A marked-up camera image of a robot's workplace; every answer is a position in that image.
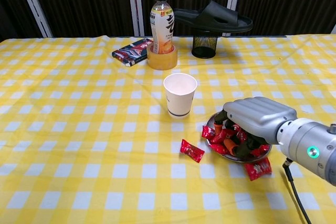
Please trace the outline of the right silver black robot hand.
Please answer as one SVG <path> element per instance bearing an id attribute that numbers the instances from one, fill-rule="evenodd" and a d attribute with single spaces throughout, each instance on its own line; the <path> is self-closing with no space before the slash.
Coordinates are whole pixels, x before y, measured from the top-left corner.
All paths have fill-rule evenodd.
<path id="1" fill-rule="evenodd" d="M 295 109 L 269 98 L 254 97 L 226 102 L 214 117 L 214 122 L 231 121 L 247 132 L 247 140 L 235 151 L 235 155 L 242 158 L 261 145 L 279 145 L 277 134 L 280 127 L 296 119 Z"/>

